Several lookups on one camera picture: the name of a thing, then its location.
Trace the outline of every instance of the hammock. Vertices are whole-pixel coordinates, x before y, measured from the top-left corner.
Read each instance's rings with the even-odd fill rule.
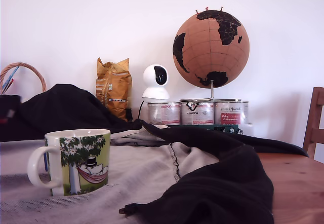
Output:
[[[82,171],[79,167],[77,168],[77,171],[79,172],[79,174],[88,182],[90,183],[100,183],[102,182],[103,180],[106,179],[106,177],[108,176],[108,172],[102,174],[102,175],[99,175],[99,176],[96,176],[96,175],[91,175],[91,174],[88,174],[84,171]]]

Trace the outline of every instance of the white mug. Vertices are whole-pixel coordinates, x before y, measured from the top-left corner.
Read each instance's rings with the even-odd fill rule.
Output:
[[[29,157],[27,174],[30,182],[51,189],[52,196],[79,195],[108,183],[110,131],[77,129],[48,133],[45,145]],[[46,154],[50,182],[43,183],[38,164]]]

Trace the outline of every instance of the seam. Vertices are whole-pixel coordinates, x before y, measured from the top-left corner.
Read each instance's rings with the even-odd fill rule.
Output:
[[[176,182],[178,182],[181,178],[181,176],[179,174],[179,163],[178,163],[177,156],[172,148],[171,143],[168,144],[168,149],[169,149],[172,161],[173,161],[173,176],[174,176],[174,179],[176,180]]]

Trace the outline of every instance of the gray cloth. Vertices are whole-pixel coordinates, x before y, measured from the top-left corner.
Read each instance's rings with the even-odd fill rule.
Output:
[[[165,144],[161,139],[145,140],[143,134],[132,131],[129,142]],[[126,137],[124,133],[111,138],[119,142]],[[108,185],[84,195],[51,197],[48,189],[33,186],[26,173],[30,154],[43,145],[43,141],[0,143],[1,223],[141,223],[136,216],[125,217],[118,210],[133,202],[156,200],[183,175],[218,162],[179,142],[160,147],[112,145]],[[39,171],[46,181],[43,164]]]
[[[165,125],[156,125],[156,127],[167,128]],[[111,145],[161,146],[165,144],[163,139],[150,134],[144,127],[111,135]]]

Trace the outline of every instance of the wooden chair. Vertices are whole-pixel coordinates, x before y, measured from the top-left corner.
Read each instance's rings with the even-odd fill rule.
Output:
[[[319,128],[324,105],[324,88],[314,87],[310,103],[303,149],[314,159],[316,143],[324,144],[324,129]]]

